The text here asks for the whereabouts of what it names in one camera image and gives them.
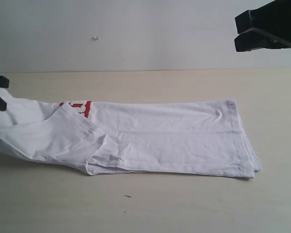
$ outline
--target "beige table surface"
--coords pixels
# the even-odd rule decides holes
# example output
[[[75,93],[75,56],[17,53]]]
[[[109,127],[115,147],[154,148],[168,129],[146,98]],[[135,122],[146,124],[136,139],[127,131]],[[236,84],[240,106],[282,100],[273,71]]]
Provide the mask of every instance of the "beige table surface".
[[[91,177],[0,154],[0,233],[291,233],[291,69],[5,76],[14,96],[43,101],[236,99],[263,170]]]

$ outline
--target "red print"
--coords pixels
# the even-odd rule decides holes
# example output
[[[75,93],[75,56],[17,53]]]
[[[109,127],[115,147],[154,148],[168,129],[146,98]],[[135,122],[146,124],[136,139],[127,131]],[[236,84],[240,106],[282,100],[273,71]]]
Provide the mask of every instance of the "red print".
[[[82,114],[88,118],[89,110],[91,109],[91,101],[71,101],[69,102],[70,106],[75,108],[78,113]]]

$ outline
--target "white cloth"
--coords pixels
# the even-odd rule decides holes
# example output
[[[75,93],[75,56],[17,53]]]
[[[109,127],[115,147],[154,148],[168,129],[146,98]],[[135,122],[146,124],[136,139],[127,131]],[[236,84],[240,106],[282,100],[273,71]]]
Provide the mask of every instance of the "white cloth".
[[[13,98],[0,112],[0,152],[90,175],[180,172],[253,178],[261,170],[234,100],[178,104]]]

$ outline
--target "white t-shirt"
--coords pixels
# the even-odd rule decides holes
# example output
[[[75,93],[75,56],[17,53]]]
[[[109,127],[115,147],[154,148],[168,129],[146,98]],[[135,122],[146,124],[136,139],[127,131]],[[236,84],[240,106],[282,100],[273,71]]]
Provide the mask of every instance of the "white t-shirt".
[[[253,178],[260,162],[234,100],[44,103],[0,88],[0,151],[90,175],[179,172]]]

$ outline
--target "white wall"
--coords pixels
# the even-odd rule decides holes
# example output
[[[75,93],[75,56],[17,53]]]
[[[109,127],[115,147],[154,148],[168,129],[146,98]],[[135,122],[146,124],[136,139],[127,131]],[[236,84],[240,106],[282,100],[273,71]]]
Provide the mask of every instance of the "white wall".
[[[0,72],[291,67],[234,48],[234,17],[270,1],[0,0]]]

